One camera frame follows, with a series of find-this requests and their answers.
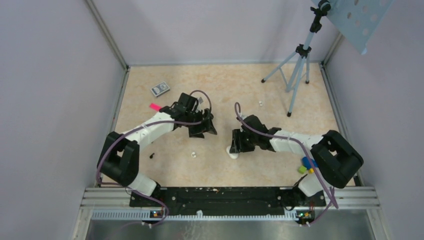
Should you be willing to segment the white earbud charging case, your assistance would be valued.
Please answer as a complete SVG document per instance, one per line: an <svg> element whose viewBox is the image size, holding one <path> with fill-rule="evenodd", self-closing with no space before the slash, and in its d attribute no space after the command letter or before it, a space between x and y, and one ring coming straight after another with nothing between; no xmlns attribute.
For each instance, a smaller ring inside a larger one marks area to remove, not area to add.
<svg viewBox="0 0 424 240"><path fill-rule="evenodd" d="M226 150L225 150L227 155L233 160L237 159L239 157L239 154L238 153L231 153L230 150L231 150L231 146L229 145L229 146L226 147Z"/></svg>

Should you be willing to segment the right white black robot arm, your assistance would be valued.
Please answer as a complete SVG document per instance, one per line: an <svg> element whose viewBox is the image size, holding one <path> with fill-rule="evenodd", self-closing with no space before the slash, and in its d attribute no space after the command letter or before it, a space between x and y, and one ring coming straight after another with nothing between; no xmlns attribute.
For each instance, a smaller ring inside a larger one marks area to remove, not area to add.
<svg viewBox="0 0 424 240"><path fill-rule="evenodd" d="M316 193L329 187L343 189L364 164L362 156L336 130L321 135L290 132L267 128L257 116L249 115L240 128L232 130L226 152L236 159L240 153L256 148L297 154L309 162L313 173L302 177L294 187L293 200L299 206L307 206Z"/></svg>

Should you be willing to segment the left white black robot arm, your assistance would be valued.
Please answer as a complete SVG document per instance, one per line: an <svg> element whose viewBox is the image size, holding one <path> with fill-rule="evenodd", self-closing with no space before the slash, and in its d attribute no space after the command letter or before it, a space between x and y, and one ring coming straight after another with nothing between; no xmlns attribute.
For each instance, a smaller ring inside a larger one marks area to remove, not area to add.
<svg viewBox="0 0 424 240"><path fill-rule="evenodd" d="M205 133L216 135L213 126L212 101L200 109L200 101L192 94L182 93L170 106L161 107L152 118L124 133L110 132L106 137L96 167L96 181L102 185L101 175L112 179L112 185L141 191L141 200L149 207L160 202L155 190L159 183L139 172L140 151L159 137L177 128L188 128L191 138L203 138Z"/></svg>

